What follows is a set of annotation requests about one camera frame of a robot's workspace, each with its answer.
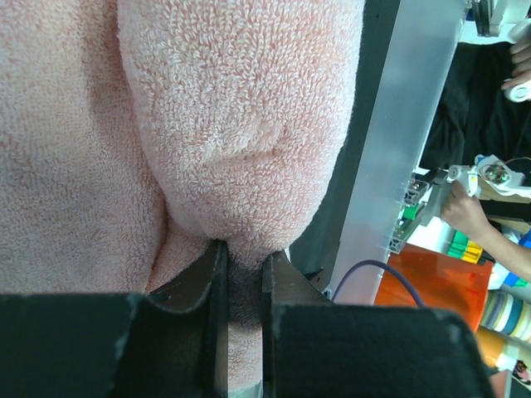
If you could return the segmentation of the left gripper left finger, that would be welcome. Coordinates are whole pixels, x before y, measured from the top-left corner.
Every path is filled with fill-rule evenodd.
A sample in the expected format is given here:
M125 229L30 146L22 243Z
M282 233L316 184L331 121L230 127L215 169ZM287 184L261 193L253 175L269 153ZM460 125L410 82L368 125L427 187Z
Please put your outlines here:
M4 294L4 397L225 397L227 247L151 294Z

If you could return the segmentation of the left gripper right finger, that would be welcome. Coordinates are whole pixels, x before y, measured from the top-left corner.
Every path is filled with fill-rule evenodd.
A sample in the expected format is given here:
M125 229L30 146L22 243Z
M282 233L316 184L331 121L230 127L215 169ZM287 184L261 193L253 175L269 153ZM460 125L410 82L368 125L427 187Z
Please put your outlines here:
M474 335L456 313L336 304L287 259L262 266L266 397L491 397Z

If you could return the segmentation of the pink towel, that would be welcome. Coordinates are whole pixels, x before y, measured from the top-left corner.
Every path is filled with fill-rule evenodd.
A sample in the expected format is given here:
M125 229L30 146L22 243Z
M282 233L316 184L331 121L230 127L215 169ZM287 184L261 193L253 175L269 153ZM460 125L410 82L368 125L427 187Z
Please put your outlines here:
M4 1L1 290L142 292L227 243L228 386L262 378L261 263L346 139L361 1Z

